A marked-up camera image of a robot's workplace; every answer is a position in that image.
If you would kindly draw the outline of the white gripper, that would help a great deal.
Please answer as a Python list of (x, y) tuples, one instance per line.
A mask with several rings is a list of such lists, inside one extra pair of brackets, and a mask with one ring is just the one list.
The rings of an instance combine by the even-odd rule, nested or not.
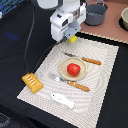
[(63, 3), (50, 17), (51, 35), (59, 42), (64, 37), (70, 39), (80, 29), (86, 19), (85, 4)]

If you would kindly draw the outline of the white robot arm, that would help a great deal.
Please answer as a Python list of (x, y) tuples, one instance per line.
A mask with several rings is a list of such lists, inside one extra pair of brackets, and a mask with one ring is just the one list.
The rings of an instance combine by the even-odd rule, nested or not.
[(80, 0), (35, 0), (42, 9), (54, 9), (50, 17), (51, 35), (57, 42), (76, 39), (75, 34), (81, 29), (80, 24), (86, 19), (85, 4)]

